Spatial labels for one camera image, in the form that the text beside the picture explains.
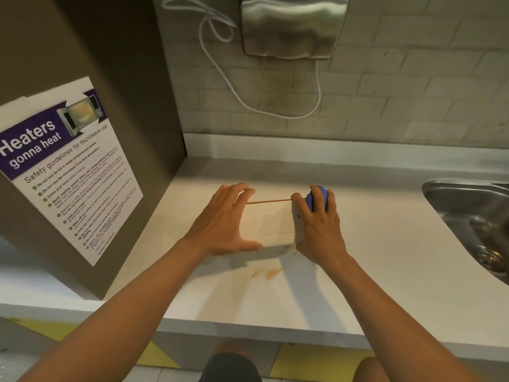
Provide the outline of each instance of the purple banner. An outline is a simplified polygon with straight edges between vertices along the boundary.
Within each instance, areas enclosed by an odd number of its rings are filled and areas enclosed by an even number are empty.
[[[95,97],[95,101],[91,98],[92,105],[97,102],[103,114],[99,120],[106,119],[95,90],[87,91],[85,95]],[[0,170],[10,180],[60,149],[71,149],[72,152],[72,147],[65,146],[78,138],[81,132],[76,131],[73,135],[69,125],[66,126],[60,118],[57,110],[65,107],[66,102],[61,102],[0,133]]]

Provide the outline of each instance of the yellow floor marking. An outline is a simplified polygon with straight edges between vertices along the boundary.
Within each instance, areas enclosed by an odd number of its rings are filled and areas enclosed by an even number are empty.
[[[360,361],[371,350],[283,343],[270,377],[319,382],[351,382]]]
[[[78,327],[78,324],[73,323],[45,322],[32,319],[10,319],[10,321],[57,342],[64,339],[73,329]],[[143,366],[179,368],[179,365],[153,342],[149,343],[142,356],[139,357],[137,364]]]

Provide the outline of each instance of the stainless steel hand dryer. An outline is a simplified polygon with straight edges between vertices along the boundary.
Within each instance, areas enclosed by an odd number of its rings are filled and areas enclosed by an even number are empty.
[[[349,0],[239,0],[246,55],[328,59],[340,37]]]

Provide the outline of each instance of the perforated pattern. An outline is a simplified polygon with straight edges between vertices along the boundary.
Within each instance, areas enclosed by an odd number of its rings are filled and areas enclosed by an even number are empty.
[[[263,216],[262,226],[258,229],[260,236],[275,236],[280,234],[295,233],[292,211],[282,208],[276,214]]]

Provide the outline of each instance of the forearm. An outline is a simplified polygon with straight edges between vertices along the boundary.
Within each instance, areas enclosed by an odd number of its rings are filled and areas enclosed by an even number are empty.
[[[106,302],[20,381],[121,381],[152,339],[201,252],[186,241]]]
[[[348,255],[324,267],[392,382],[479,380]]]

